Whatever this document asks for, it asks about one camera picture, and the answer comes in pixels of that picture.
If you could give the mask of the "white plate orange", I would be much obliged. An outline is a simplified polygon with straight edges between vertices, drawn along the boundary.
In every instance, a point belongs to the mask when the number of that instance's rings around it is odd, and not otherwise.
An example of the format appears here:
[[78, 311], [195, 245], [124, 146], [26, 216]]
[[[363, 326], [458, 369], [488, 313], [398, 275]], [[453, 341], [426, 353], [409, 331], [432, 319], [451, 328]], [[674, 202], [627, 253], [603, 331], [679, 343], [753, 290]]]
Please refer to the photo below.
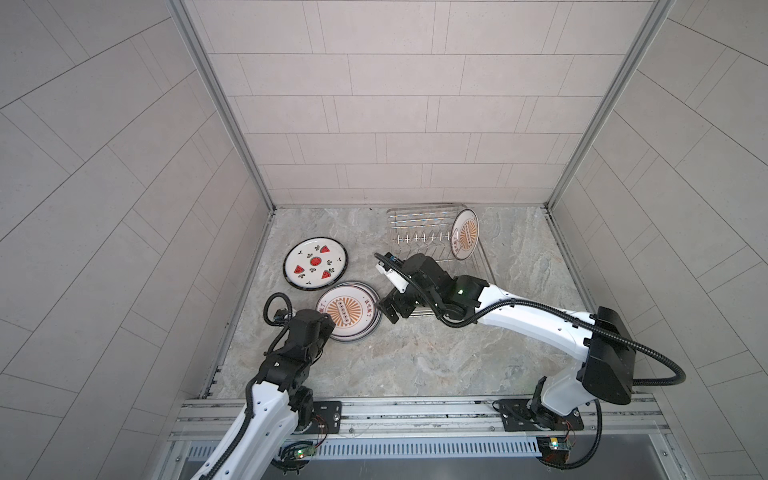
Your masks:
[[452, 255], [460, 261], [472, 255], [479, 243], [479, 222], [471, 209], [460, 211], [451, 227], [450, 247]]

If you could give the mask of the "white blue-rim watermelon plate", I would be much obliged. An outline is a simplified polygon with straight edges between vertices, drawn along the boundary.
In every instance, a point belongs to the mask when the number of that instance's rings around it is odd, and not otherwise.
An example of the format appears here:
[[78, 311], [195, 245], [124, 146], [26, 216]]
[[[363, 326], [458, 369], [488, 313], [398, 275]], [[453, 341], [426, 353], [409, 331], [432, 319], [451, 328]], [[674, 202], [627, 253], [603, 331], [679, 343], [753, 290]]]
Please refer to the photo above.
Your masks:
[[347, 270], [347, 249], [337, 240], [314, 237], [295, 245], [283, 261], [283, 275], [292, 287], [315, 291], [339, 281]]

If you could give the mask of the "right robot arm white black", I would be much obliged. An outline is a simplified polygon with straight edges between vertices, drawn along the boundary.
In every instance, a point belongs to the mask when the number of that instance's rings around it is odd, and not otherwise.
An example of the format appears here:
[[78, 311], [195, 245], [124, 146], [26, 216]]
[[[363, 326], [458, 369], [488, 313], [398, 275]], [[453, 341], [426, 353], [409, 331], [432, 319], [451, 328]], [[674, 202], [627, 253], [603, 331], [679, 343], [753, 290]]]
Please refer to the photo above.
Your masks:
[[539, 380], [517, 418], [541, 429], [557, 425], [578, 407], [600, 400], [627, 405], [632, 399], [635, 353], [618, 315], [573, 312], [513, 295], [481, 278], [453, 277], [436, 261], [416, 254], [402, 261], [377, 254], [377, 269], [392, 283], [378, 309], [391, 321], [425, 307], [445, 326], [499, 327], [533, 338], [568, 354], [572, 362]]

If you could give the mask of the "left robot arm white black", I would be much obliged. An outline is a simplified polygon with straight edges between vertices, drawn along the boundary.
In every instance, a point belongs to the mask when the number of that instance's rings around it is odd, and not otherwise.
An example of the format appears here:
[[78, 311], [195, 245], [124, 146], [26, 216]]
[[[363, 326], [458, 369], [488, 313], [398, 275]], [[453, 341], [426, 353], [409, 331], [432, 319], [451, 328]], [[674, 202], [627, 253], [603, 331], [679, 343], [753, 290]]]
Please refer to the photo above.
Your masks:
[[304, 381], [334, 328], [329, 315], [310, 309], [284, 322], [246, 384], [243, 409], [195, 479], [263, 476], [285, 440], [311, 422], [313, 393]]

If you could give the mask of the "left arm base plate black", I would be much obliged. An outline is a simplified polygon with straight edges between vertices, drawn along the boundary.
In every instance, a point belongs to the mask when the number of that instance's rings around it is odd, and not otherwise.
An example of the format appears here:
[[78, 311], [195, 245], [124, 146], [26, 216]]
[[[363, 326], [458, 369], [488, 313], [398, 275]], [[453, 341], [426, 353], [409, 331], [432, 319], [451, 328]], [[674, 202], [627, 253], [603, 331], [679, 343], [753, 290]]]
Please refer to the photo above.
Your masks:
[[325, 435], [340, 431], [343, 404], [341, 401], [315, 401], [308, 417], [309, 422], [299, 426], [296, 434]]

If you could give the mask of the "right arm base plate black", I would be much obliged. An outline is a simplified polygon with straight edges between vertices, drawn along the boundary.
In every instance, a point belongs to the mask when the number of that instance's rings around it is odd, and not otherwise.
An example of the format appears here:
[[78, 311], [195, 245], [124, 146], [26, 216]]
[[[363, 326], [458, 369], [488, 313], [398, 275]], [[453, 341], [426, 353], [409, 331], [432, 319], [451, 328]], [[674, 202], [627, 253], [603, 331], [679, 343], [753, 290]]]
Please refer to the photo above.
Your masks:
[[563, 417], [543, 407], [533, 411], [529, 403], [530, 398], [500, 399], [492, 403], [492, 408], [501, 416], [505, 432], [566, 432], [584, 429], [577, 409]]

